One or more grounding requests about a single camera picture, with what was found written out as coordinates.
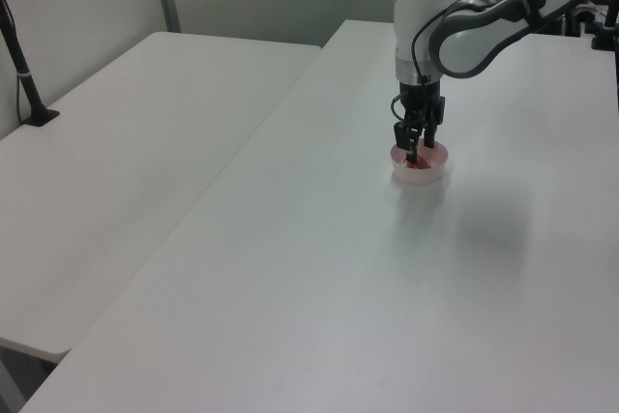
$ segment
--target white tabletop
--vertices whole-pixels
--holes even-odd
[[[158,33],[0,142],[0,345],[58,361],[318,54]]]
[[[616,411],[613,55],[444,78],[447,174],[410,187],[394,47],[344,23],[23,412]]]

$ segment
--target robotic arm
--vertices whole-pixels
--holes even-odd
[[[442,123],[440,78],[472,77],[501,50],[586,0],[396,0],[396,76],[404,106],[395,124],[397,146],[417,162],[417,145],[434,146]]]

